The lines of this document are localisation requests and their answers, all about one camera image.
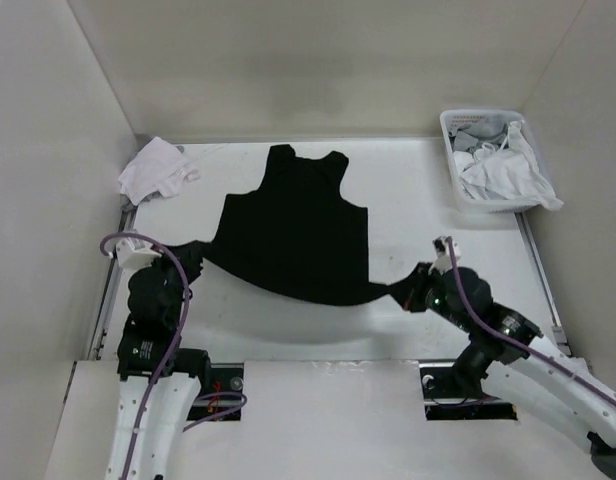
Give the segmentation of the black tank top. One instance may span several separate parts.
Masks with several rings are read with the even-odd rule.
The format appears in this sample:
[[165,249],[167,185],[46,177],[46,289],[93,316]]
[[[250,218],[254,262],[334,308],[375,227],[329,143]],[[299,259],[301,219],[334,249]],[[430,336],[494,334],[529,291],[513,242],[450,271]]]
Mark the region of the black tank top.
[[289,145],[269,149],[260,186],[226,196],[211,241],[173,247],[191,279],[209,261],[269,292],[336,307],[384,296],[410,312],[424,310],[416,272],[392,284],[369,274],[369,213],[341,194],[348,158],[297,156]]

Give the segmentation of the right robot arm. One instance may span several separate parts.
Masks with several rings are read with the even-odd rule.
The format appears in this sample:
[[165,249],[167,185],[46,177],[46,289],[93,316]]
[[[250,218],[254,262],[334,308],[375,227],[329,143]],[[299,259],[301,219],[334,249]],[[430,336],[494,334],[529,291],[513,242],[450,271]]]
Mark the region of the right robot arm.
[[511,403],[572,440],[602,474],[616,479],[616,392],[533,322],[495,302],[473,270],[441,273],[420,263],[393,296],[404,310],[430,310],[468,335],[468,346],[450,368],[423,376],[427,397],[451,391]]

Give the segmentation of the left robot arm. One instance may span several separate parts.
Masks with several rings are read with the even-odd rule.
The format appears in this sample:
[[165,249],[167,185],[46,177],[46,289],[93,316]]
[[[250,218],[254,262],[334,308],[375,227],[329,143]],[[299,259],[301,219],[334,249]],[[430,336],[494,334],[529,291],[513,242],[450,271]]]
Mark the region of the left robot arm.
[[119,403],[105,477],[169,479],[174,453],[195,399],[212,387],[205,350],[182,348],[178,327],[188,283],[199,278],[198,244],[172,247],[179,270],[163,255],[128,282],[129,315],[117,349]]

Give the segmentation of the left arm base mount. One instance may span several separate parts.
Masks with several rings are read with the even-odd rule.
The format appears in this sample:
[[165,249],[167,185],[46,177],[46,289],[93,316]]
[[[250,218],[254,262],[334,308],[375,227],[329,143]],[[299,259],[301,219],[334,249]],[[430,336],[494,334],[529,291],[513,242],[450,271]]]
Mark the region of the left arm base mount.
[[245,368],[243,363],[214,363],[208,378],[195,399],[187,420],[238,421],[245,402],[243,395]]

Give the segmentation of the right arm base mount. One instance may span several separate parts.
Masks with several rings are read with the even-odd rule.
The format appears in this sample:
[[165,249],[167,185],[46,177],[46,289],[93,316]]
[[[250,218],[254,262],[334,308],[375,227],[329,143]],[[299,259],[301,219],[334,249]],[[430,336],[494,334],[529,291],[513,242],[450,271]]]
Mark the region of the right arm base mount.
[[518,420],[512,404],[460,386],[451,362],[420,363],[419,375],[428,421]]

